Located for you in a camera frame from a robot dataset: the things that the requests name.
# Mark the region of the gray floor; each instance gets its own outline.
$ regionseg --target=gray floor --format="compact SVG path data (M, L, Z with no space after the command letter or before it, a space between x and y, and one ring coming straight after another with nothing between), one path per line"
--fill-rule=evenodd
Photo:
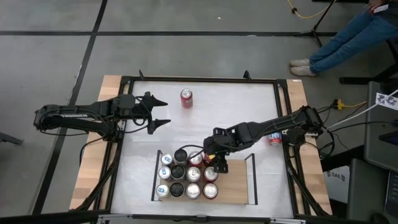
M327 6L311 0L292 2L304 16ZM0 30L92 30L100 4L100 0L0 0ZM338 31L362 7L335 4L319 30ZM317 19L298 18L281 0L109 0L99 29L292 32L311 29ZM0 144L0 217L30 212L54 140L35 130L34 111L49 103L67 104L88 39L0 37L0 131L24 139L22 146ZM308 57L317 48L313 39L297 37L97 37L77 103L97 99L103 75L137 75L139 69L147 76L241 77L249 70L253 78L294 78L287 62ZM383 43L317 78L304 78L308 104L326 106L335 98L349 105L364 101L366 86L343 86L338 77L374 76L392 62ZM331 111L327 124L351 111ZM363 142L364 128L342 130L339 135L346 146L354 147ZM44 212L68 210L78 151L85 141L85 137L65 141ZM318 145L328 142L323 135ZM344 147L338 144L335 151Z

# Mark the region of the blue jeans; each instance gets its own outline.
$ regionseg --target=blue jeans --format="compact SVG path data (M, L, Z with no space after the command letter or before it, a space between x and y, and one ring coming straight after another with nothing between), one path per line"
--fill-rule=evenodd
M354 54L393 37L398 37L398 27L377 14L370 15L365 9L310 57L310 70L313 73L325 71Z

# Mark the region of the plywood base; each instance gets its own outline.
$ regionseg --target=plywood base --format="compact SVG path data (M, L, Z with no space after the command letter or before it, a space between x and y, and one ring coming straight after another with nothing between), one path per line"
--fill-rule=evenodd
M240 159L228 159L228 173L218 174L217 180L214 184L218 187L218 195L216 198L210 200L201 194L197 199L192 200L184 193L181 197L175 198L173 196L163 198L161 203L164 202L205 202L205 203L233 203L233 204L247 204L248 203L248 180L246 175L246 161ZM161 184L167 184L169 187L178 181L164 181ZM190 182L187 180L180 181L184 187L187 187ZM197 182L202 189L206 184L203 177Z

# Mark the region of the can lid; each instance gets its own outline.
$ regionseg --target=can lid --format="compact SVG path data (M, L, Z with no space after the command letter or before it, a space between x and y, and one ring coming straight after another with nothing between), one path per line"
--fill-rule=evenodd
M168 179L171 175L170 168L168 167L162 167L159 169L159 177L161 179Z
M189 89L184 89L181 91L181 96L184 98L188 98L192 95L192 91Z
M198 154L198 152L191 152L191 153L189 154L188 158L191 158L192 156L194 156L194 155L196 155L196 154ZM190 161L192 164L195 164L195 165L196 165L196 164L201 163L202 160L203 160L203 156L202 156L201 154L199 154L199 155L195 156L194 158L190 159L189 161Z
M187 171L187 178L190 180L199 180L200 170L197 167L191 167Z
M163 154L163 155L162 155L162 157L160 158L160 160L162 161L162 163L163 163L164 165L170 165L170 164L173 162L173 157L172 157L172 155L166 153L166 154Z
M170 187L170 193L174 197L179 197L179 196L181 196L184 193L184 186L182 184L180 184L180 183L174 183Z
M185 150L183 149L179 149L177 151L174 152L174 159L177 162L183 162L188 158L188 154Z
M203 188L204 194L209 198L214 198L218 194L218 189L215 184L206 184Z
M156 189L156 194L160 197L166 197L169 194L169 186L165 185L165 184L160 184L159 186L157 186Z
M175 165L172 167L172 177L180 178L184 175L184 173L184 167L182 167L181 165Z
M189 198L197 198L200 195L200 188L197 184L190 184L187 187L187 196Z
M208 180L215 180L218 177L218 173L214 172L214 167L207 167L205 169L205 177Z

